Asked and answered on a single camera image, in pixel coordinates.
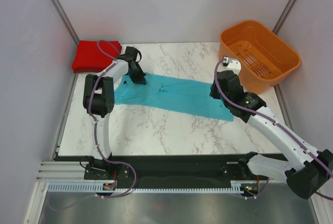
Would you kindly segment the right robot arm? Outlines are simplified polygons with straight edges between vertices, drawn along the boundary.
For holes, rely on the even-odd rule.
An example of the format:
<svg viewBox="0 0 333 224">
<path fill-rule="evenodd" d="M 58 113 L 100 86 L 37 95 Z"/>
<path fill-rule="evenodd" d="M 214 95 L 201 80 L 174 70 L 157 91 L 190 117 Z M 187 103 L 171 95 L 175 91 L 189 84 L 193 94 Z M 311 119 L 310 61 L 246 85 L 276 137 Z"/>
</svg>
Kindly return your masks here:
<svg viewBox="0 0 333 224">
<path fill-rule="evenodd" d="M 264 100 L 244 91 L 233 71 L 215 71 L 210 96 L 220 99 L 233 116 L 258 130 L 285 157 L 279 160 L 250 152 L 238 166 L 242 178 L 258 175 L 284 182 L 306 200 L 332 178 L 332 152 L 318 150 L 280 123 Z"/>
</svg>

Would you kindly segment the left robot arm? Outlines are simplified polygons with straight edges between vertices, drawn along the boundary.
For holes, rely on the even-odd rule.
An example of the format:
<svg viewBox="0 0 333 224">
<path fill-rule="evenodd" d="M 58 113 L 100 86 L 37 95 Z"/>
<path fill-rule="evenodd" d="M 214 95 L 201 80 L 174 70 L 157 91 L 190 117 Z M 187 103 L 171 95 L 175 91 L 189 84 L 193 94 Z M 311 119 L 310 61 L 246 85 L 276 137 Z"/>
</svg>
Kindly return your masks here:
<svg viewBox="0 0 333 224">
<path fill-rule="evenodd" d="M 109 142 L 109 119 L 115 105 L 114 84 L 127 76 L 134 84 L 145 85 L 146 74 L 139 65 L 141 58 L 138 49 L 128 46 L 123 54 L 112 57 L 112 63 L 104 70 L 85 78 L 83 107 L 92 118 L 95 147 L 104 160 L 96 167 L 96 173 L 103 179 L 114 173 Z"/>
</svg>

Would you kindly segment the turquoise t shirt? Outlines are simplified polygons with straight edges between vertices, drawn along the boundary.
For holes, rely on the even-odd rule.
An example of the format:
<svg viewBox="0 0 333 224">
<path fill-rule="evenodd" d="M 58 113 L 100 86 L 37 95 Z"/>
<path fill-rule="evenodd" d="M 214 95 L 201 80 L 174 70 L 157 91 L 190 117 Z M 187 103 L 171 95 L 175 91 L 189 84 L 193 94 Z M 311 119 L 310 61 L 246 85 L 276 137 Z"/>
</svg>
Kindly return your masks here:
<svg viewBox="0 0 333 224">
<path fill-rule="evenodd" d="M 220 99 L 210 97 L 211 84 L 147 73 L 146 84 L 123 76 L 114 92 L 116 104 L 143 105 L 193 116 L 233 121 Z"/>
</svg>

